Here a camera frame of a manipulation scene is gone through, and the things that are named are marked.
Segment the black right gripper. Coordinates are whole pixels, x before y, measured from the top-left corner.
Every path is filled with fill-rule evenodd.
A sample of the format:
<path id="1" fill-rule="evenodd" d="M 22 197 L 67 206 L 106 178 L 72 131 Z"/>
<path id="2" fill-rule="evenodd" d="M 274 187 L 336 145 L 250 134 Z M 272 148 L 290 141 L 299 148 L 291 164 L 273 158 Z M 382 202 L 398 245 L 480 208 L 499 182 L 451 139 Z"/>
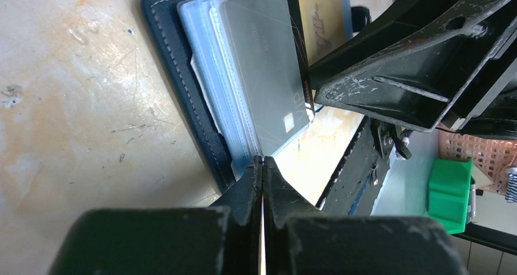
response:
<path id="1" fill-rule="evenodd" d="M 318 103 L 429 132 L 510 138 L 516 0 L 394 0 L 310 67 Z"/>

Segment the navy blue card holder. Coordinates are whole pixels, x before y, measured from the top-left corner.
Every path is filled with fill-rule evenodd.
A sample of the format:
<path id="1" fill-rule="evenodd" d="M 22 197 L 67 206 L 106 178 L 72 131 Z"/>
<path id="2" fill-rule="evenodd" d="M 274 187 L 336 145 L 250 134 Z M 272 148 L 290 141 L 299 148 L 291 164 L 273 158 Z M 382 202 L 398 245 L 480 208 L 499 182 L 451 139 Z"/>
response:
<path id="1" fill-rule="evenodd" d="M 171 86 L 200 147 L 200 155 L 207 161 L 218 190 L 225 193 L 240 176 L 232 172 L 227 141 L 216 128 L 203 86 L 190 66 L 192 50 L 177 11 L 179 3 L 185 1 L 141 0 L 140 4 Z"/>

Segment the black credit card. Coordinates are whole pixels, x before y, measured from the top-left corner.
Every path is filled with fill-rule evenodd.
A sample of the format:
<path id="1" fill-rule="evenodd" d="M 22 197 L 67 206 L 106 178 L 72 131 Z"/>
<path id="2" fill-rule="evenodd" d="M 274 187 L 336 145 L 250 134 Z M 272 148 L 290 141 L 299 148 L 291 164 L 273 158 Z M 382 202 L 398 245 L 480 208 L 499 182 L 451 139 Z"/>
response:
<path id="1" fill-rule="evenodd" d="M 223 0 L 224 30 L 262 155 L 312 120 L 299 0 Z"/>

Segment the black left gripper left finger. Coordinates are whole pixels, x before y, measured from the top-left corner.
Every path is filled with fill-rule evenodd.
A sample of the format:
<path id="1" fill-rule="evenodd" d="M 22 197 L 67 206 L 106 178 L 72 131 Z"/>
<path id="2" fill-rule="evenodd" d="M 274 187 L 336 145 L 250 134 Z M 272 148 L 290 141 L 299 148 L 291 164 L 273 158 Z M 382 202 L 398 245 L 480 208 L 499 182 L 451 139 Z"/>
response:
<path id="1" fill-rule="evenodd" d="M 95 209 L 71 227 L 51 274 L 258 274 L 262 166 L 204 208 Z"/>

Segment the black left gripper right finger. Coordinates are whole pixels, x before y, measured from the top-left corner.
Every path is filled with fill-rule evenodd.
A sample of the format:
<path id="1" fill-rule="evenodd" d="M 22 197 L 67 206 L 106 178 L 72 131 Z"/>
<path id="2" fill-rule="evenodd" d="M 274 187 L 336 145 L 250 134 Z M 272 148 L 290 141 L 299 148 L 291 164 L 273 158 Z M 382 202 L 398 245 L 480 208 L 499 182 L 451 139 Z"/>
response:
<path id="1" fill-rule="evenodd" d="M 425 217 L 323 213 L 262 166 L 268 274 L 466 274 L 449 235 Z"/>

